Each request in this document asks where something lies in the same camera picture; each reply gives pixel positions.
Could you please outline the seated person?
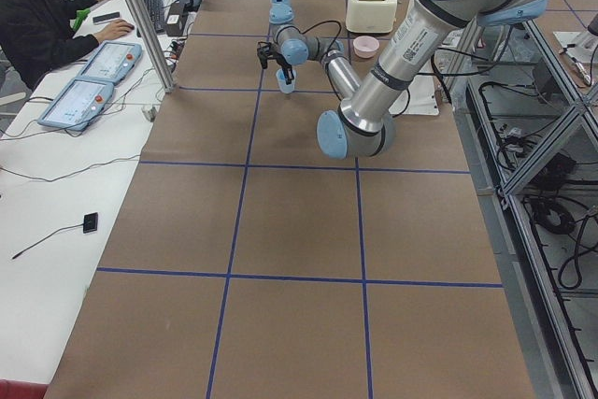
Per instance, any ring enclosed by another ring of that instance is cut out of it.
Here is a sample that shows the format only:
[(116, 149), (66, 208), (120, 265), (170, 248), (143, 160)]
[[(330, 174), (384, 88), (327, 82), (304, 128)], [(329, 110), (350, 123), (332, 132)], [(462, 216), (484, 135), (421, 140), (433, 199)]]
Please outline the seated person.
[(1, 0), (1, 50), (29, 90), (49, 72), (134, 30), (130, 22), (117, 19), (96, 33), (76, 36), (71, 21), (100, 1)]

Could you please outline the teach pendant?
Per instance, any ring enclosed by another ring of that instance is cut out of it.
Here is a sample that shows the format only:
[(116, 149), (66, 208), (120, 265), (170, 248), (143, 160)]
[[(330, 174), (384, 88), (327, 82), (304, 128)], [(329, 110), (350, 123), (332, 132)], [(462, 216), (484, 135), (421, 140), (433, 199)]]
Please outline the teach pendant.
[(83, 131), (104, 110), (114, 93), (114, 84), (88, 78), (73, 78), (37, 119), (40, 126)]
[(136, 43), (104, 41), (79, 71), (79, 78), (118, 85), (135, 67), (142, 55)]

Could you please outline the teach pendant near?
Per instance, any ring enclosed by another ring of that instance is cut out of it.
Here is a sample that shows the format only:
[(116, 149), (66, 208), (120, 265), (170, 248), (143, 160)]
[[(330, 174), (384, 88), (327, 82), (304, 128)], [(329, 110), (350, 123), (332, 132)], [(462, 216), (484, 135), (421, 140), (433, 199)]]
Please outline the teach pendant near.
[(73, 78), (37, 119), (40, 126), (83, 131), (104, 110), (114, 93), (114, 84), (88, 78)]

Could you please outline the light blue cup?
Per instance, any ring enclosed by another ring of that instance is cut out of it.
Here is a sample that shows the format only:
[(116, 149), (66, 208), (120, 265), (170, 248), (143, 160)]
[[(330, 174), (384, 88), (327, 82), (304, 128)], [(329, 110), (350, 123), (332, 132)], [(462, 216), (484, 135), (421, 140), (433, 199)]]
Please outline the light blue cup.
[(289, 78), (285, 77), (285, 72), (283, 69), (278, 69), (276, 72), (276, 80), (278, 83), (278, 88), (282, 93), (288, 94), (295, 91), (296, 71), (294, 69), (292, 70), (292, 75)]
[(294, 12), (291, 0), (271, 0), (269, 10), (269, 23), (272, 25), (282, 25), (292, 23)]

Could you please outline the cream toaster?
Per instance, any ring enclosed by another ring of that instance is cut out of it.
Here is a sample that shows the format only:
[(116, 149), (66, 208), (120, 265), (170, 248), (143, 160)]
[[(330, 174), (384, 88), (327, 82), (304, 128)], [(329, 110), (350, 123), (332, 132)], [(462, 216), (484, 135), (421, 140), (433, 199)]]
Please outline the cream toaster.
[(346, 28), (354, 34), (387, 34), (392, 31), (398, 0), (348, 0)]

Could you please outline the black smartphone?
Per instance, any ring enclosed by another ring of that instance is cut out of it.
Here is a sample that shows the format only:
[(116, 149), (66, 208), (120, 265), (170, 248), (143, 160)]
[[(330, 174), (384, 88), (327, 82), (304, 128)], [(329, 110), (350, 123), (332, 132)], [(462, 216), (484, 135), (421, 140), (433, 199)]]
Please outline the black smartphone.
[(107, 13), (107, 14), (96, 15), (96, 16), (93, 16), (93, 24), (101, 24), (101, 23), (106, 23), (109, 21), (114, 21), (116, 19), (119, 19), (120, 17), (121, 17), (120, 12), (111, 12), (111, 13)]

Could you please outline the small black square device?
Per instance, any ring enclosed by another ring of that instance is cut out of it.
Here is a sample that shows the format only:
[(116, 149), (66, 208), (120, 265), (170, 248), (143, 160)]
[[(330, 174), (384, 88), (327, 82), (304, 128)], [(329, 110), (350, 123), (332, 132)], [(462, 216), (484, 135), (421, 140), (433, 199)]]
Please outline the small black square device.
[(98, 229), (99, 214), (97, 212), (85, 214), (83, 217), (82, 231), (84, 234), (95, 232)]

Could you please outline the aluminium frame post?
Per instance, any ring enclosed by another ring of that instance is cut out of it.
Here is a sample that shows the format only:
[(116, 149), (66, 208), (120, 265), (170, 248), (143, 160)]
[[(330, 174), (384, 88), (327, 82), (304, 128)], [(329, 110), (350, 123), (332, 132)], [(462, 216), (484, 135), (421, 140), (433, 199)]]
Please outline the aluminium frame post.
[(133, 15), (136, 29), (141, 34), (146, 52), (149, 54), (152, 66), (161, 81), (164, 92), (171, 93), (175, 88), (175, 82), (171, 70), (167, 65), (158, 36), (151, 23), (145, 3), (143, 0), (125, 0), (125, 2)]

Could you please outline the black keyboard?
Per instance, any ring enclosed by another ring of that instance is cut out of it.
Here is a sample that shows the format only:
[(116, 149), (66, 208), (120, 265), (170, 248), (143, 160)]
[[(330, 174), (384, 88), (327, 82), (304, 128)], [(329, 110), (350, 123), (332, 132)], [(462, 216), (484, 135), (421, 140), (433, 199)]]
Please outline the black keyboard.
[(143, 0), (150, 22), (157, 34), (162, 34), (165, 28), (164, 2), (163, 0)]

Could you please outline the teach pendant far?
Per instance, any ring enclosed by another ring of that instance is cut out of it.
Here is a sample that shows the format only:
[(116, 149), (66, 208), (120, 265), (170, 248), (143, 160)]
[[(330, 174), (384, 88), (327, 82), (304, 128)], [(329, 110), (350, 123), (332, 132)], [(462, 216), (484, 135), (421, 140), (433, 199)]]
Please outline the teach pendant far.
[(135, 67), (142, 55), (136, 43), (104, 41), (79, 71), (79, 78), (118, 85)]

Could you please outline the pink bowl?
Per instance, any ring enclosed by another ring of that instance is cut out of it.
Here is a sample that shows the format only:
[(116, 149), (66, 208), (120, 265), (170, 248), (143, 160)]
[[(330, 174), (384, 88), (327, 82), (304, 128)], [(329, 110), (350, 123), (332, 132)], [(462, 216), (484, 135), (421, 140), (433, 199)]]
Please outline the pink bowl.
[(370, 59), (377, 54), (380, 44), (373, 36), (357, 36), (352, 40), (352, 47), (357, 57)]

